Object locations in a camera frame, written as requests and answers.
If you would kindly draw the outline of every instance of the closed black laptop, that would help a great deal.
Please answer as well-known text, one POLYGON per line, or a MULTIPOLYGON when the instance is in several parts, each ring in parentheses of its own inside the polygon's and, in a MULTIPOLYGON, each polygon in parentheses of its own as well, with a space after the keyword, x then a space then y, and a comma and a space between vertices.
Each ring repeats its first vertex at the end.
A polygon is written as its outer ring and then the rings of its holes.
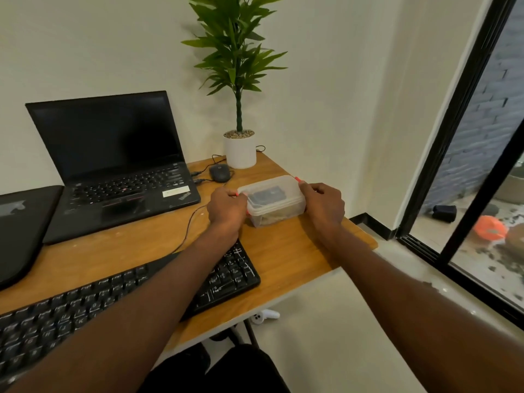
POLYGON ((49 186, 0 196, 0 288, 30 270, 62 189, 49 186))
POLYGON ((165 91, 26 107, 65 184, 44 243, 200 202, 165 91))

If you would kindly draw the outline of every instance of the person's left hand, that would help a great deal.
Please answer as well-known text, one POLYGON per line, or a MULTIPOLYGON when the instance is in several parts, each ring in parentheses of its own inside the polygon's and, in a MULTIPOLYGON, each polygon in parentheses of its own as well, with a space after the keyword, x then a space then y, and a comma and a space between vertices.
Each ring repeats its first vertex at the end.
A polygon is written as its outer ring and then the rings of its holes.
POLYGON ((223 186, 211 194, 211 200, 207 204, 211 225, 220 226, 237 237, 246 218, 246 210, 247 196, 243 193, 236 196, 234 191, 223 186))

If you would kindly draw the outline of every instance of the laptop touchpad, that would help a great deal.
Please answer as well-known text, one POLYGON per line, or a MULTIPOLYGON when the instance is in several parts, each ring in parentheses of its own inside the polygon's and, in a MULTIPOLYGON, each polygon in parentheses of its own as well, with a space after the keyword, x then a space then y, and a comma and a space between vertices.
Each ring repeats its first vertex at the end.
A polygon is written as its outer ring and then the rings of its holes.
POLYGON ((102 207, 102 220, 113 221, 126 219, 146 211, 146 201, 143 196, 135 198, 120 198, 104 204, 102 207))

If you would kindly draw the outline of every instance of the glass panel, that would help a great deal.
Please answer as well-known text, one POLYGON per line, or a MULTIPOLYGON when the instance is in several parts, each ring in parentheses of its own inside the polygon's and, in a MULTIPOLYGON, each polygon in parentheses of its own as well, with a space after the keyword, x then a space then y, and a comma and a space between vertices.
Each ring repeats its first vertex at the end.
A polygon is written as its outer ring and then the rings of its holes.
POLYGON ((441 252, 524 118, 524 0, 517 0, 410 234, 441 252), (452 223, 435 205, 456 206, 452 223))
POLYGON ((524 166, 504 180, 451 263, 524 308, 524 166))

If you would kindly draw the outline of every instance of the white game controller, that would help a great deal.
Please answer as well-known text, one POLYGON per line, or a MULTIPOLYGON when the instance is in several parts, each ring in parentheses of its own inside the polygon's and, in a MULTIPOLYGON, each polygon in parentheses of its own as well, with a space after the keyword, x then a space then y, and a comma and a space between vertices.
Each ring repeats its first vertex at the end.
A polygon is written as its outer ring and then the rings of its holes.
POLYGON ((280 313, 274 310, 264 309, 255 315, 251 316, 249 319, 254 324, 262 324, 267 318, 279 318, 280 313))

